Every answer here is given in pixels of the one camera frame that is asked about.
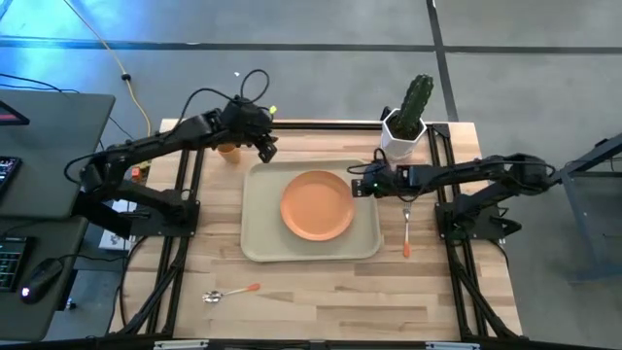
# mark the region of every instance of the gray floor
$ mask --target gray floor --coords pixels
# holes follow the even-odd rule
[[[235,93],[241,80],[235,73],[258,67],[272,77],[263,102],[279,106],[283,119],[376,120],[385,105],[398,104],[409,79],[440,74],[431,50],[402,50],[433,44],[425,0],[74,2],[109,40],[293,44],[281,51],[118,51],[156,125],[176,117],[194,89]],[[445,45],[622,47],[620,1],[436,0],[435,5]],[[0,34],[93,39],[61,1],[49,0],[14,0],[0,20]],[[398,48],[295,51],[298,44]],[[458,118],[476,123],[484,155],[523,152],[562,166],[622,129],[622,54],[448,53],[446,58]],[[112,93],[117,97],[113,116],[133,135],[145,133],[118,67],[102,50],[5,47],[0,71]],[[261,81],[254,84],[249,94]],[[425,118],[447,121],[439,79],[436,86]],[[222,105],[206,95],[191,111]],[[102,140],[108,145],[123,135],[109,125]],[[562,189],[514,198],[508,206],[508,216],[524,226],[506,248],[525,335],[622,348],[621,280],[568,283],[586,267],[586,257]],[[84,298],[78,300],[82,308],[59,314],[48,338],[104,333],[115,278],[110,272],[81,272],[73,295]],[[92,301],[95,281],[102,287]]]

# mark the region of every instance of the yellow cable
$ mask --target yellow cable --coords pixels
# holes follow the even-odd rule
[[[90,31],[97,37],[97,39],[99,39],[99,42],[101,43],[101,45],[104,46],[104,48],[106,48],[106,51],[108,51],[112,57],[115,59],[115,61],[117,62],[117,65],[119,66],[120,70],[121,70],[121,74],[125,75],[127,74],[127,72],[125,71],[125,68],[123,67],[121,60],[117,57],[117,54],[115,53],[114,50],[110,49],[110,47],[108,46],[108,44],[106,43],[106,41],[104,39],[102,39],[102,37],[99,36],[99,34],[97,34],[97,32],[95,31],[95,29],[93,29],[90,24],[88,24],[88,22],[86,21],[86,19],[84,17],[82,17],[80,15],[80,13],[78,13],[78,11],[69,3],[69,1],[67,0],[62,0],[64,1],[64,3],[71,9],[71,11],[74,12],[74,14],[76,14],[76,16],[78,16],[78,18],[82,21],[82,23],[85,24],[85,26],[90,29]],[[127,84],[127,90],[129,91],[129,95],[132,98],[132,101],[134,101],[134,104],[136,105],[136,107],[138,107],[138,109],[140,110],[140,113],[143,115],[143,117],[145,118],[145,122],[147,123],[147,136],[150,136],[152,134],[152,122],[149,119],[149,117],[147,117],[147,113],[145,112],[145,110],[143,109],[143,107],[140,105],[140,103],[138,102],[138,100],[136,99],[136,96],[134,96],[134,89],[132,88],[132,84],[129,81],[129,79],[123,79],[125,81],[125,83]]]

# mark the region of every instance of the tray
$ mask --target tray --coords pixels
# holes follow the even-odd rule
[[[339,236],[313,242],[296,236],[281,218],[283,190],[297,175],[310,170],[325,170],[348,184],[356,175],[348,174],[350,165],[360,159],[328,159],[260,163],[244,179],[242,199],[241,247],[244,255],[260,263],[351,260],[373,256],[382,246],[378,207],[373,197],[355,199],[352,224]]]

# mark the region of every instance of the potted cactus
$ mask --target potted cactus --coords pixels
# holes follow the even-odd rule
[[[428,104],[433,79],[428,75],[419,75],[410,83],[399,109],[394,109],[382,121],[380,146],[391,159],[408,157],[415,145],[426,132],[426,124],[421,115]]]

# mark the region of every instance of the orange plate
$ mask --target orange plate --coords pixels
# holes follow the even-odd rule
[[[350,187],[327,171],[307,171],[283,192],[281,216],[298,236],[325,241],[341,234],[354,218]]]

